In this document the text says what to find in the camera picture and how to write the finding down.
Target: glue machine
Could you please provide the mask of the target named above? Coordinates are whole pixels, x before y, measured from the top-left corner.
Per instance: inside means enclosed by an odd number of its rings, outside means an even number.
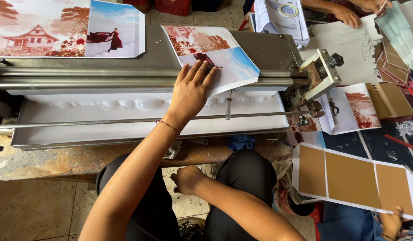
[[[0,58],[0,130],[40,150],[141,141],[169,107],[181,69],[160,26],[146,26],[137,58]],[[324,114],[315,101],[341,83],[343,58],[324,49],[302,61],[291,35],[231,31],[260,69],[256,83],[210,97],[179,138],[275,133],[286,116]]]

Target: plastic crate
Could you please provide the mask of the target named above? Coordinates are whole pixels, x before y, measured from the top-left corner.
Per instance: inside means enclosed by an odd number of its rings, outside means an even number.
[[[144,5],[146,0],[123,0],[125,4]]]
[[[156,9],[174,15],[187,16],[190,0],[156,0]]]

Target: red rose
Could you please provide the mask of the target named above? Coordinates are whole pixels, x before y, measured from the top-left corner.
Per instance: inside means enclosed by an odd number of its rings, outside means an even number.
[[[84,42],[84,39],[77,39],[77,44],[83,44]]]

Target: tape roll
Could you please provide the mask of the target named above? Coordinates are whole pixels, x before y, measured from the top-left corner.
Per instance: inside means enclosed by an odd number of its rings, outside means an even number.
[[[289,6],[289,7],[293,8],[294,9],[294,14],[288,15],[288,14],[284,13],[282,11],[282,8],[285,7],[285,6]],[[289,4],[289,3],[281,4],[281,6],[279,6],[279,8],[278,8],[278,11],[279,11],[280,14],[282,14],[284,17],[287,17],[287,18],[292,18],[292,17],[297,16],[297,14],[299,14],[299,10],[297,9],[297,7],[294,6],[293,4]]]

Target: wooden table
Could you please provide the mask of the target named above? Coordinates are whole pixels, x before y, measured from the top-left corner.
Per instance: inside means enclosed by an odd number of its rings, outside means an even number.
[[[286,134],[253,135],[255,150],[265,158],[291,155]],[[188,140],[173,160],[163,160],[161,167],[188,166],[223,162],[232,153],[226,147],[229,138],[209,138],[208,145]],[[11,136],[0,136],[0,181],[26,178],[52,178],[53,180],[94,182],[97,173],[114,158],[134,150],[137,144],[106,145],[22,151],[10,146]]]

